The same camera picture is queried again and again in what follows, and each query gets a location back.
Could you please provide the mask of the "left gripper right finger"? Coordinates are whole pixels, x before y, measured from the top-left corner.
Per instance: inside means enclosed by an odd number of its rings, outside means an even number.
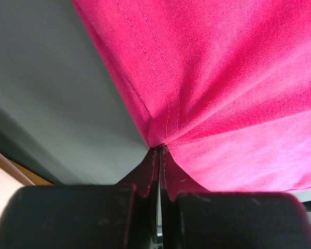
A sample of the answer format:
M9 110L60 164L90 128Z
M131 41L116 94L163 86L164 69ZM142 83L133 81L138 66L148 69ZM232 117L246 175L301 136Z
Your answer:
M305 206L285 192L212 192L159 151L164 248L311 248Z

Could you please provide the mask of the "pink t shirt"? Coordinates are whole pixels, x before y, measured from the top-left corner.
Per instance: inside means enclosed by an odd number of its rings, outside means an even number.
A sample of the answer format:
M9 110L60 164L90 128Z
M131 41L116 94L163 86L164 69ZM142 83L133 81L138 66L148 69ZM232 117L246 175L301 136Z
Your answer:
M311 1L74 1L139 132L211 191L311 189Z

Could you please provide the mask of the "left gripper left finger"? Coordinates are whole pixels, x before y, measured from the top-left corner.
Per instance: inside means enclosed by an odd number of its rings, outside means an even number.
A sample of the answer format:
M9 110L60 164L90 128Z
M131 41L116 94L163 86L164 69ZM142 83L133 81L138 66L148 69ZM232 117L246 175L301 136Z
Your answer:
M154 248L159 151L114 185L19 189L0 218L0 248Z

